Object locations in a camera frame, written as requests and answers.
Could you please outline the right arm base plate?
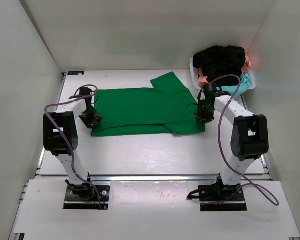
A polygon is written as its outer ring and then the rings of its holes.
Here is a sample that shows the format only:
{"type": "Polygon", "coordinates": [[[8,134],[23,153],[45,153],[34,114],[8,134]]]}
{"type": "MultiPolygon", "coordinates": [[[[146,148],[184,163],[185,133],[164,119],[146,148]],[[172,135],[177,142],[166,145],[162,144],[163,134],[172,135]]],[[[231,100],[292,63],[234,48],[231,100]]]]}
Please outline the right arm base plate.
{"type": "Polygon", "coordinates": [[[201,212],[247,211],[245,195],[240,183],[224,185],[220,177],[213,184],[202,184],[187,195],[187,200],[199,200],[201,212]]]}

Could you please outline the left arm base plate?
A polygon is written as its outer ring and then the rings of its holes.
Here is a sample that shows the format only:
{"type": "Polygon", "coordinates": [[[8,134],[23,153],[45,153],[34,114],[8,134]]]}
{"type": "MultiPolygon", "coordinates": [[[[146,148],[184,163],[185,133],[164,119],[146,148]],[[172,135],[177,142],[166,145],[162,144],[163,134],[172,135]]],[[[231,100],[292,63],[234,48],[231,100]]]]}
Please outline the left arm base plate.
{"type": "Polygon", "coordinates": [[[63,209],[66,210],[108,210],[111,193],[110,185],[68,185],[65,192],[63,209]]]}

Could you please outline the green t shirt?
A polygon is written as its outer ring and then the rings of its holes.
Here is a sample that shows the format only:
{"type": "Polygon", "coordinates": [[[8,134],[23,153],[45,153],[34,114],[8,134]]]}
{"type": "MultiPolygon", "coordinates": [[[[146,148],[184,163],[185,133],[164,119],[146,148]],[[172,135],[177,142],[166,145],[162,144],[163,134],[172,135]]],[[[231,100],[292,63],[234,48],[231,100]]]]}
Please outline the green t shirt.
{"type": "Polygon", "coordinates": [[[169,72],[150,81],[151,87],[99,90],[94,108],[102,117],[92,137],[205,132],[197,123],[196,101],[190,90],[169,72]]]}

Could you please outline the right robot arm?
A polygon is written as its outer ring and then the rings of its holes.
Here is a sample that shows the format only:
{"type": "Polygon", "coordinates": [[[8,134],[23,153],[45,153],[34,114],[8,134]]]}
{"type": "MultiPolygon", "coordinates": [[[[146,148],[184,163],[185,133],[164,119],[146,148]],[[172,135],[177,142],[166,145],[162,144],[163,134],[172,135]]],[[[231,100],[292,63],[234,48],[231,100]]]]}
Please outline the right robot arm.
{"type": "Polygon", "coordinates": [[[256,115],[237,101],[228,92],[218,91],[214,83],[201,88],[197,97],[196,122],[212,122],[215,111],[221,113],[219,121],[226,118],[232,124],[230,148],[232,156],[225,161],[226,168],[214,184],[214,195],[226,200],[241,185],[241,177],[249,166],[269,150],[267,118],[256,115]]]}

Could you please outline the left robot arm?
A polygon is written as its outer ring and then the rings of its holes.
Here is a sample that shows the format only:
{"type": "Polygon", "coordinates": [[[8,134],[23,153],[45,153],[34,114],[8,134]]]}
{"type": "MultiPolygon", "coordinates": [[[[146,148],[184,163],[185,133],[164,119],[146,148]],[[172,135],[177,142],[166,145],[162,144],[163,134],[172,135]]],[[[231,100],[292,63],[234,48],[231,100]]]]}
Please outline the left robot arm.
{"type": "Polygon", "coordinates": [[[86,84],[78,88],[68,101],[47,105],[43,115],[43,146],[62,164],[67,173],[66,183],[72,192],[83,199],[101,199],[91,176],[83,167],[77,148],[79,137],[76,120],[87,129],[100,126],[101,115],[94,108],[98,101],[98,88],[86,84]]]}

